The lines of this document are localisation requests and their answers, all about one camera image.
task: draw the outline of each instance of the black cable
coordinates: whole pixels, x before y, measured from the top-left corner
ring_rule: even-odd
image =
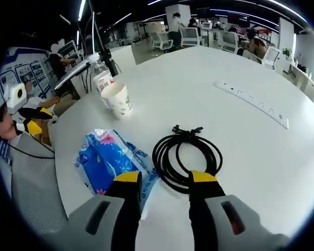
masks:
[[[169,160],[169,150],[172,147],[177,146],[177,162],[181,169],[187,174],[189,174],[190,171],[185,168],[179,158],[179,148],[182,143],[189,143],[203,153],[207,162],[205,170],[206,173],[215,176],[222,167],[222,154],[220,150],[210,141],[196,136],[196,134],[200,133],[202,129],[202,127],[199,127],[191,131],[184,131],[179,128],[179,125],[176,125],[172,129],[175,134],[162,138],[152,151],[152,161],[161,179],[174,190],[184,194],[188,194],[189,178],[181,175],[171,166]],[[211,147],[214,148],[219,155],[219,166],[217,166],[217,160]]]
[[[46,149],[48,149],[50,152],[54,153],[54,151],[53,151],[52,149],[48,148],[46,145],[44,145],[44,144],[43,144],[42,142],[40,142],[38,139],[35,139],[32,135],[31,135],[31,137],[32,137],[34,140],[36,140],[38,143],[40,143],[42,146],[44,146]]]
[[[24,154],[26,154],[26,155],[28,155],[28,156],[30,156],[30,157],[34,157],[34,158],[41,158],[41,159],[54,159],[54,157],[42,157],[42,156],[35,156],[35,155],[32,155],[32,154],[30,154],[30,153],[26,153],[26,152],[24,152],[24,151],[22,151],[22,150],[20,150],[20,149],[18,149],[18,148],[16,148],[15,146],[12,146],[11,144],[9,144],[9,142],[8,142],[8,140],[5,140],[5,139],[3,139],[3,138],[1,138],[1,136],[0,136],[0,140],[2,140],[2,141],[5,141],[10,147],[12,147],[12,148],[14,148],[15,150],[17,150],[17,151],[19,151],[19,152],[21,152],[21,153],[24,153]]]
[[[82,82],[83,82],[85,93],[87,94],[87,90],[86,90],[86,86],[85,86],[85,83],[84,83],[83,74],[81,73],[79,76],[80,76],[80,79],[81,79]]]
[[[87,82],[88,71],[89,71],[89,68],[87,68],[87,73],[86,73],[86,78],[85,78],[85,83],[86,83],[86,86],[87,86],[87,92],[88,92],[88,82]]]
[[[120,67],[119,67],[119,65],[114,61],[114,63],[117,65],[117,67],[119,68],[119,70],[120,70],[120,73],[122,73],[122,71],[121,71],[121,69],[120,69]]]
[[[91,71],[91,73],[89,74],[89,87],[90,87],[90,89],[91,89],[91,91],[92,91],[92,71]]]
[[[24,151],[22,151],[22,150],[20,150],[20,149],[18,149],[18,148],[16,148],[16,147],[12,146],[12,145],[9,144],[8,142],[7,142],[7,144],[8,144],[10,147],[14,148],[15,150],[17,150],[17,151],[19,151],[19,152],[21,152],[21,153],[24,153],[24,154],[26,154],[26,155],[28,155],[28,156],[30,156],[30,157],[41,158],[41,159],[54,159],[54,157],[35,156],[35,155],[32,155],[32,154],[30,154],[30,153],[26,153],[26,152],[24,152]]]

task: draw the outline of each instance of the white power strip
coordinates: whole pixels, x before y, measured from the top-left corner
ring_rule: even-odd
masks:
[[[240,99],[243,99],[244,101],[248,102],[254,107],[260,109],[262,112],[269,115],[271,118],[273,118],[275,121],[277,121],[279,124],[281,124],[284,128],[288,130],[288,118],[283,116],[277,110],[273,109],[271,106],[262,102],[260,99],[257,99],[254,96],[245,93],[243,90],[233,87],[227,83],[215,83],[214,85],[222,90],[225,90],[230,94],[235,95],[236,97],[239,97]]]

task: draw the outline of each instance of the paper cup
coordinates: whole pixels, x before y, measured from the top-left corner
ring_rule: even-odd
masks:
[[[101,97],[118,119],[131,114],[131,104],[125,84],[114,82],[101,91]]]

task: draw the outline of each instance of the office chair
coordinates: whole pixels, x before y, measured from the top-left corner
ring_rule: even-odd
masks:
[[[280,52],[281,51],[279,49],[269,46],[266,50],[266,54],[264,55],[262,59],[256,56],[255,54],[250,54],[250,53],[249,54],[251,56],[249,57],[249,59],[251,59],[252,61],[255,61],[256,63],[260,63],[264,65],[266,68],[272,71],[276,71],[276,62],[278,60]]]
[[[16,148],[35,156],[54,155],[27,134],[21,135]],[[68,218],[59,194],[54,159],[37,159],[11,151],[13,203],[38,234],[58,232]]]
[[[238,50],[239,38],[236,33],[221,31],[222,34],[222,50],[236,54]]]
[[[262,64],[266,68],[275,71],[276,70],[276,62],[278,60],[280,52],[281,51],[279,49],[272,47],[272,46],[269,46],[267,48],[266,54],[264,55],[264,58],[262,59]]]
[[[181,47],[200,45],[201,38],[197,28],[181,28],[180,34],[182,36]]]
[[[300,87],[300,90],[314,102],[314,82],[310,78],[307,78],[307,81],[303,83]]]
[[[162,51],[170,49],[173,45],[173,40],[163,40],[160,34],[153,32],[150,34],[152,38],[152,48],[158,48]]]

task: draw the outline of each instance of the coiled cable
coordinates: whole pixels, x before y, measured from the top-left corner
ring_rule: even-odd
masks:
[[[188,194],[189,178],[181,175],[172,167],[169,160],[169,150],[172,147],[176,146],[177,162],[181,169],[187,174],[189,174],[190,171],[186,169],[179,158],[179,149],[183,143],[191,144],[203,153],[207,162],[206,173],[215,176],[222,167],[223,159],[220,150],[210,141],[197,136],[202,130],[203,128],[199,127],[191,131],[184,131],[179,128],[179,125],[176,125],[172,129],[175,134],[159,140],[152,151],[152,161],[161,179],[178,192]],[[215,149],[219,155],[219,165],[217,165],[217,159],[211,147]]]

